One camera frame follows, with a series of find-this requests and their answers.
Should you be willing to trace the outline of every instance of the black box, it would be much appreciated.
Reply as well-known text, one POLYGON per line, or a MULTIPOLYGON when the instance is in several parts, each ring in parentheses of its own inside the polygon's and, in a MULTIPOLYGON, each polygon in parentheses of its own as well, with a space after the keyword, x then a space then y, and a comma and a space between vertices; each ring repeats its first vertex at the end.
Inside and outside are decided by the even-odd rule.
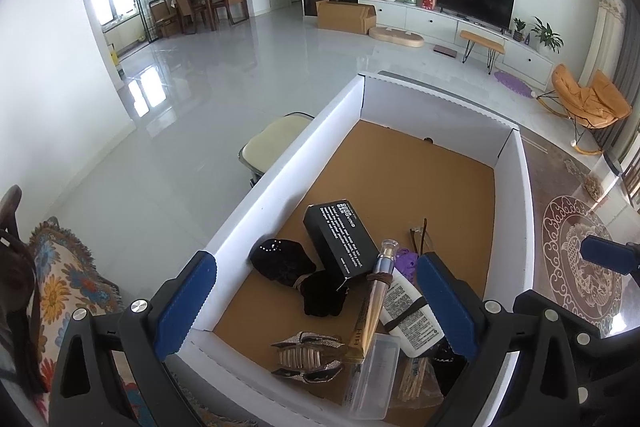
POLYGON ((336 288, 373 270, 378 247, 349 201, 313 204, 303 222, 336 288))

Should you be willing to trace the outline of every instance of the glossy floor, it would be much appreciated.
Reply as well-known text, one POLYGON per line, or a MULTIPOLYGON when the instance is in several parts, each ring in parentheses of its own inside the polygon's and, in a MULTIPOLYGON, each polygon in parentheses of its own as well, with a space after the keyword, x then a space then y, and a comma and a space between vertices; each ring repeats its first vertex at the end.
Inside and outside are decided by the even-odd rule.
POLYGON ((288 112, 318 114, 359 71, 392 71, 453 92, 574 154, 570 122, 499 84, 482 62, 318 30, 300 6, 233 28, 223 22, 217 32, 200 26, 122 65, 120 96, 137 129, 56 215, 125 300, 149 297, 174 277, 250 190, 238 152, 252 136, 288 112))

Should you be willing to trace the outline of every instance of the metal screw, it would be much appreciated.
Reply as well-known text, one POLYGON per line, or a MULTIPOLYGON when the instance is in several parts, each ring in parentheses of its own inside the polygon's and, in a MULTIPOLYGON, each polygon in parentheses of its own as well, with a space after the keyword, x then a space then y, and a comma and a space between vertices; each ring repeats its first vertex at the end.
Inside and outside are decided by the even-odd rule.
POLYGON ((589 391, 587 391, 586 387, 578 388, 578 402, 585 403, 587 401, 588 396, 589 396, 589 391))
POLYGON ((496 301, 487 301, 484 303, 484 309, 489 313, 500 313, 502 306, 496 301))
POLYGON ((576 340, 581 346, 586 346, 591 341, 591 337, 588 335, 588 333, 578 333, 576 340))
POLYGON ((545 310, 545 317, 548 321, 555 322, 558 320, 558 312, 555 310, 545 310))
POLYGON ((144 310, 146 310, 147 306, 148 302, 146 302, 145 299, 139 299, 131 303, 131 311, 134 313, 142 313, 144 310))
POLYGON ((84 308, 78 308, 74 311, 73 318, 75 321, 81 321, 86 317, 86 310, 84 308))

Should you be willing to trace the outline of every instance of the wooden bench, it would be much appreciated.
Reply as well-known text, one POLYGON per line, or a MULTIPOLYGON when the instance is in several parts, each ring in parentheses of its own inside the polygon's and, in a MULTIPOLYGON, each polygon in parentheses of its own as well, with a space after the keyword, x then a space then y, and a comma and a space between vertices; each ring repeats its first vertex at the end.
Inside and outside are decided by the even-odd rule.
POLYGON ((474 46, 476 44, 480 44, 481 46, 487 48, 486 66, 489 70, 488 74, 491 74, 494 68, 495 59, 498 54, 504 55, 504 46, 500 44, 500 42, 491 41, 485 37, 481 37, 480 35, 476 35, 475 33, 471 33, 466 30, 462 30, 460 32, 460 37, 468 41, 466 43, 466 51, 465 56, 462 58, 462 63, 464 64, 469 58, 471 50, 474 48, 474 46))

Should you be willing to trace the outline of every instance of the patterned rug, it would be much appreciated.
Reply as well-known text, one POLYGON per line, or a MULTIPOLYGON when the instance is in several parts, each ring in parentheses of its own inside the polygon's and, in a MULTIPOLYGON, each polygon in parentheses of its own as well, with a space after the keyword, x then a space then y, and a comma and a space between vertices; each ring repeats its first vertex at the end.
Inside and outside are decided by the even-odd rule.
POLYGON ((494 73, 495 79, 500 82, 507 89, 511 89, 513 92, 524 96, 525 98, 535 98, 536 95, 531 91, 531 88, 527 86, 517 76, 505 73, 504 71, 496 71, 494 73))
POLYGON ((542 250, 556 302, 607 333, 620 309, 622 275, 582 258, 580 243, 588 235, 611 240, 585 203, 572 196, 551 200, 542 218, 542 250))
POLYGON ((587 263, 579 251, 581 241, 592 234, 623 244, 640 242, 640 216, 616 200, 596 205, 583 188, 587 167, 530 130, 520 132, 533 196, 533 289, 603 335, 612 328, 620 331, 621 320, 626 328, 640 326, 638 286, 628 283, 629 276, 587 263))

